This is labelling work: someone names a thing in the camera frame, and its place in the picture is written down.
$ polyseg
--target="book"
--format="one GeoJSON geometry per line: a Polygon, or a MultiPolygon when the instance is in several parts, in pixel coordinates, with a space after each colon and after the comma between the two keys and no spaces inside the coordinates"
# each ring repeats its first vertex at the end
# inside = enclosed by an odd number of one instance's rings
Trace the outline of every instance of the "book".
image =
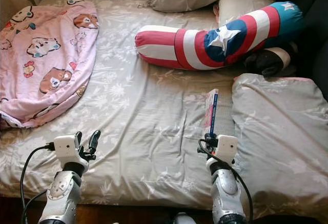
{"type": "Polygon", "coordinates": [[[209,133],[212,136],[214,133],[215,113],[216,113],[216,109],[217,109],[218,98],[219,98],[219,90],[218,89],[213,89],[206,96],[204,135],[206,133],[209,133]]]}

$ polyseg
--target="white star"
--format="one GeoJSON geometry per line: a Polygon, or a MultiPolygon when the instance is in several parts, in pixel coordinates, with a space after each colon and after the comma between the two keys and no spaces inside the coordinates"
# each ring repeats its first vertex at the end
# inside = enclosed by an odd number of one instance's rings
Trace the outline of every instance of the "white star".
{"type": "Polygon", "coordinates": [[[286,11],[286,10],[295,10],[294,4],[291,4],[289,2],[287,2],[286,4],[282,4],[281,6],[285,7],[284,11],[286,11]]]}
{"type": "Polygon", "coordinates": [[[220,27],[219,31],[215,30],[217,37],[210,42],[210,46],[219,46],[226,54],[228,40],[232,39],[241,30],[229,30],[226,25],[220,27]]]}

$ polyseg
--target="captain america pillow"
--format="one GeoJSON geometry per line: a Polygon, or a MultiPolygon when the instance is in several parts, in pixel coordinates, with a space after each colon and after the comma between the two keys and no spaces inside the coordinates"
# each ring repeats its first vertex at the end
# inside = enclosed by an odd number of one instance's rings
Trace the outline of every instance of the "captain america pillow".
{"type": "Polygon", "coordinates": [[[290,42],[302,27],[302,12],[295,4],[275,2],[216,30],[144,26],[135,43],[140,56],[151,64],[211,70],[233,64],[247,52],[290,42]]]}

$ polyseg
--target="black cable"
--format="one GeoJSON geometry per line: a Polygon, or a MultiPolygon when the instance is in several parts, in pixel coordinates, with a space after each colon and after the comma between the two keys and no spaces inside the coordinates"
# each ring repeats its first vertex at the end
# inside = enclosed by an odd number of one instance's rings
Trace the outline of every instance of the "black cable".
{"type": "Polygon", "coordinates": [[[25,224],[26,223],[26,212],[27,212],[27,208],[29,207],[30,203],[33,202],[35,199],[37,199],[38,197],[40,197],[41,195],[45,194],[47,192],[47,190],[44,190],[43,192],[37,194],[36,196],[32,197],[26,204],[26,206],[24,207],[24,210],[22,212],[22,216],[20,218],[20,224],[25,224]]]}
{"type": "Polygon", "coordinates": [[[200,139],[198,141],[198,144],[199,146],[201,147],[201,149],[206,153],[208,154],[208,156],[210,156],[211,158],[217,160],[220,164],[224,165],[225,167],[227,167],[229,170],[232,171],[232,173],[234,174],[235,177],[237,177],[240,181],[240,183],[242,184],[242,187],[244,187],[245,189],[245,192],[246,192],[246,195],[247,195],[247,198],[248,198],[248,202],[249,202],[249,205],[250,205],[250,218],[249,218],[249,223],[252,224],[253,223],[253,201],[252,201],[252,197],[251,197],[251,194],[245,184],[245,182],[242,180],[241,176],[237,173],[236,170],[234,170],[228,163],[226,163],[225,161],[222,161],[220,158],[212,155],[202,144],[201,142],[204,141],[206,142],[204,139],[200,139]]]}
{"type": "Polygon", "coordinates": [[[25,176],[25,171],[26,171],[27,165],[28,165],[28,163],[29,163],[31,157],[33,156],[33,154],[34,154],[35,152],[37,152],[38,150],[48,149],[48,148],[49,148],[49,145],[42,146],[42,147],[38,147],[38,148],[36,148],[35,150],[33,150],[33,151],[31,152],[31,154],[28,156],[28,158],[26,159],[26,162],[25,162],[24,167],[23,167],[22,174],[21,174],[21,176],[20,176],[20,182],[19,182],[20,199],[22,200],[23,209],[25,208],[25,199],[24,199],[24,187],[23,187],[23,181],[24,181],[24,176],[25,176]]]}

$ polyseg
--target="folded blanket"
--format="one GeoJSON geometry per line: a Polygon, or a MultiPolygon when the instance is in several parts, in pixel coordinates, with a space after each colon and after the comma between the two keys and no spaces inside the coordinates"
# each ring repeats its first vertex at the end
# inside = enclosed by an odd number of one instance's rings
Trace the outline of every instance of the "folded blanket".
{"type": "Polygon", "coordinates": [[[302,12],[295,4],[276,2],[216,30],[144,26],[135,43],[140,56],[151,64],[211,70],[233,64],[247,52],[292,41],[302,24],[302,12]]]}
{"type": "Polygon", "coordinates": [[[30,128],[56,118],[82,96],[98,34],[91,2],[28,6],[1,31],[0,129],[30,128]]]}

